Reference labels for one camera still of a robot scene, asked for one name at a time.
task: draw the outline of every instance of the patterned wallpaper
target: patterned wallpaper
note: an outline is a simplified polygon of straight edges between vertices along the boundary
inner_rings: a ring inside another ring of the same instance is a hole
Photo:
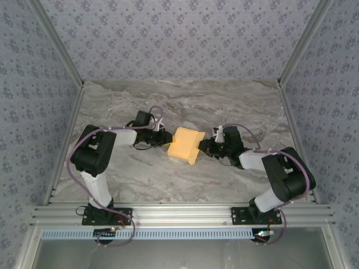
[[[0,268],[43,203],[78,87],[25,0],[0,4]]]
[[[86,80],[276,78],[317,0],[41,0]]]
[[[359,2],[334,0],[286,86],[323,203],[359,268]]]

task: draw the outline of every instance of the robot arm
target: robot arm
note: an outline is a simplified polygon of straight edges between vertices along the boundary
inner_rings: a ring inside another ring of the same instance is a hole
[[[249,202],[252,221],[261,223],[274,208],[305,192],[306,179],[301,169],[289,158],[277,153],[258,153],[245,148],[237,127],[214,128],[215,138],[200,142],[199,149],[217,159],[227,157],[232,166],[239,169],[253,169],[267,173],[270,188]],[[309,178],[309,190],[315,188],[315,179],[298,153],[292,147],[281,150],[294,157],[305,169]]]
[[[128,126],[148,126],[151,121],[156,122],[152,114],[139,111],[136,119],[129,122]],[[171,143],[172,135],[163,127],[163,124],[159,121],[153,129],[101,131],[87,139],[77,149],[71,158],[71,162],[75,165],[76,170],[80,171],[87,188],[101,205],[104,207],[113,206],[113,199],[108,191],[104,173],[109,164],[113,147],[136,145],[140,142],[150,144],[151,147]],[[99,127],[94,125],[86,126],[79,141],[96,129],[99,129]],[[89,204],[98,210],[102,210],[92,199],[90,199]]]

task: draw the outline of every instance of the yellow sponge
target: yellow sponge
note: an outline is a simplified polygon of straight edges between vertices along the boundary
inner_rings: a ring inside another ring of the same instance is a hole
[[[168,156],[195,164],[199,152],[198,145],[203,140],[205,132],[198,132],[178,127],[174,134],[174,142],[169,145]]]

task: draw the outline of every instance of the wall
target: wall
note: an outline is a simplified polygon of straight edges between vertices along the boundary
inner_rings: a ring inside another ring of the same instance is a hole
[[[323,203],[359,268],[359,2],[334,0],[286,86]]]
[[[1,0],[0,40],[0,268],[12,268],[78,87],[25,0]]]
[[[277,78],[317,0],[42,0],[82,78]]]

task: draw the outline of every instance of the glass panel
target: glass panel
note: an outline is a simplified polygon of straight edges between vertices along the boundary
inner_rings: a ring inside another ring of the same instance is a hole
[[[89,240],[42,240],[33,269],[332,268],[323,234],[288,229],[277,245],[250,240],[134,240],[99,248]]]

